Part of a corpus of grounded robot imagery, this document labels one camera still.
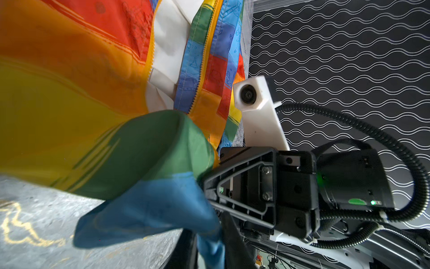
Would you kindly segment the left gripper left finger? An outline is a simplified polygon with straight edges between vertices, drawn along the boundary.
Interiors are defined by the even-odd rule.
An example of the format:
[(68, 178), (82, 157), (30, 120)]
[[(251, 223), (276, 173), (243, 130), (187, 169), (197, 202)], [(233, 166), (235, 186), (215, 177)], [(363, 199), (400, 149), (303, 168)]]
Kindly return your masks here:
[(197, 269), (198, 250), (196, 234), (184, 229), (180, 234), (179, 240), (161, 266), (162, 269)]

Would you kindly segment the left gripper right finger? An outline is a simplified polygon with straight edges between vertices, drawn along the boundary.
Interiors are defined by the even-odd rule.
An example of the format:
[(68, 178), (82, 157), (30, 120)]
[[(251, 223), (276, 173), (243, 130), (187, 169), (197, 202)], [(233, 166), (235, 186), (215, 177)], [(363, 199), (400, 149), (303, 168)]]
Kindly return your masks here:
[(222, 240), (225, 245), (226, 269), (255, 269), (255, 262), (240, 236), (229, 212), (221, 213)]

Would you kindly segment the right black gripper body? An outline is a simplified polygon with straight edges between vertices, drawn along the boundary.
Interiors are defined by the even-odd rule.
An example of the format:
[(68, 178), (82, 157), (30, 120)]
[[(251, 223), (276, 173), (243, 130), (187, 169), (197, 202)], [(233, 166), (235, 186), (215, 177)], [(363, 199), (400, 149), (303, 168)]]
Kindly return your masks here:
[(270, 147), (223, 148), (202, 179), (207, 200), (243, 222), (306, 239), (320, 228), (316, 157)]

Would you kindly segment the rainbow striped jacket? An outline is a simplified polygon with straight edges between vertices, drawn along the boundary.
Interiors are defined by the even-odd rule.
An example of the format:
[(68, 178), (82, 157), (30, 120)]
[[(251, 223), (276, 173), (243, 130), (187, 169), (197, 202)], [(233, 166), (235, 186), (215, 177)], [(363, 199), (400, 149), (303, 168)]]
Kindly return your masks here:
[(226, 244), (200, 183), (232, 146), (243, 1), (2, 1), (1, 173), (102, 200), (73, 243), (186, 229)]

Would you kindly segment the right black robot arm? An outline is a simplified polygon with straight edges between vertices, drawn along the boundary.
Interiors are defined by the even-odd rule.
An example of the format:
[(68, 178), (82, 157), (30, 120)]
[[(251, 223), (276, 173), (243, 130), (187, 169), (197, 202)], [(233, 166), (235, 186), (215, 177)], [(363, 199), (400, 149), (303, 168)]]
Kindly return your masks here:
[(303, 103), (277, 112), (324, 115), (369, 135), (410, 171), (413, 196), (397, 210), (383, 164), (368, 143), (330, 141), (311, 151), (227, 148), (202, 181), (206, 198), (232, 217), (243, 248), (269, 254), (286, 269), (427, 269), (430, 234), (397, 223), (423, 215), (430, 177), (419, 159), (391, 135), (353, 116)]

